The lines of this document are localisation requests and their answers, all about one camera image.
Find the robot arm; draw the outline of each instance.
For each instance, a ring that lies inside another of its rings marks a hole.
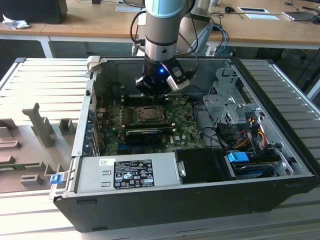
[[[184,71],[176,49],[182,18],[195,0],[146,0],[145,64],[135,85],[145,95],[160,96],[189,84],[194,71]]]

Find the blue latch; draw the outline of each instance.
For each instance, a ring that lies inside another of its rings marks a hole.
[[[233,151],[228,154],[229,162],[249,162],[249,158],[244,151]]]
[[[51,184],[63,184],[64,183],[64,173],[53,174],[50,178]]]

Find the motherboard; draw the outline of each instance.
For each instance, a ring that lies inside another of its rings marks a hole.
[[[129,98],[104,105],[100,115],[102,155],[167,153],[205,146],[187,96],[168,96],[161,104],[143,102]]]

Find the warning label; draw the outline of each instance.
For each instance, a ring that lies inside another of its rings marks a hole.
[[[153,187],[154,185],[151,159],[116,161],[114,163],[113,187],[115,189]]]

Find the yellow wire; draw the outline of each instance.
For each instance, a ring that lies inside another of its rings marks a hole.
[[[246,144],[249,141],[249,138],[247,138],[246,140],[244,140],[243,142],[241,142],[240,144],[234,146],[235,149],[240,148],[241,146],[243,146],[244,144]]]
[[[261,131],[258,131],[258,134],[261,135],[261,137],[262,137],[262,146],[264,146],[265,145],[265,135]]]

